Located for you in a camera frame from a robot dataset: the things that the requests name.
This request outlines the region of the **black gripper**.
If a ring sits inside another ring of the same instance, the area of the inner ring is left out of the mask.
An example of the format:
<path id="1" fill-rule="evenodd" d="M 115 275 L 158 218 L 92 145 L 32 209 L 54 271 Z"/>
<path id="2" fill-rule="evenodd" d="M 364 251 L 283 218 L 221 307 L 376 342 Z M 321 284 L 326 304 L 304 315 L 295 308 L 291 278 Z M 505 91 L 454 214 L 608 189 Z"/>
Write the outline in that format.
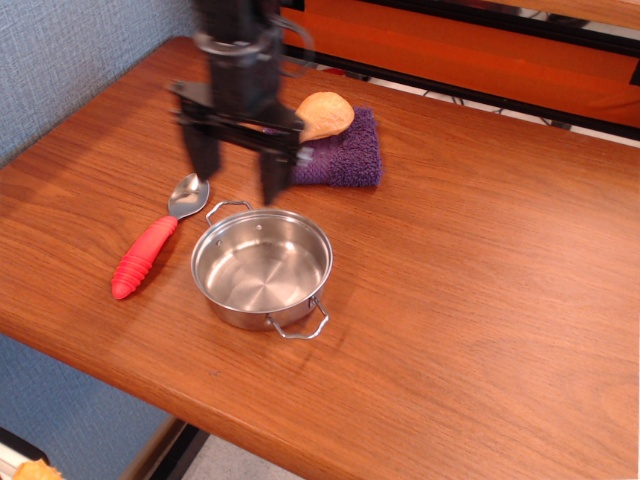
<path id="1" fill-rule="evenodd" d="M 179 99 L 178 123 L 193 170 L 200 180 L 210 179 L 220 168 L 221 142 L 261 152 L 263 203 L 271 205 L 291 184 L 304 128 L 279 100 L 281 36 L 228 43 L 196 34 L 193 40 L 208 60 L 208 81 L 170 87 Z"/>

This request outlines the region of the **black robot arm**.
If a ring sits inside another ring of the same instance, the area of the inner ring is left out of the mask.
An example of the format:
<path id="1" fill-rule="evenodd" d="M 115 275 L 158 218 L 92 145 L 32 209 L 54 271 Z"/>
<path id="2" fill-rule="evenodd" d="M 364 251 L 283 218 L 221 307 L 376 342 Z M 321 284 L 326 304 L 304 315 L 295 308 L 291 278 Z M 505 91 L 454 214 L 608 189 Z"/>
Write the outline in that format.
<path id="1" fill-rule="evenodd" d="M 283 33 L 314 43 L 284 18 L 277 1 L 196 1 L 195 46 L 206 55 L 205 83 L 176 82 L 177 121 L 197 177 L 208 180 L 222 165 L 221 143 L 259 155 L 263 202 L 270 205 L 292 183 L 303 120 L 279 99 Z"/>

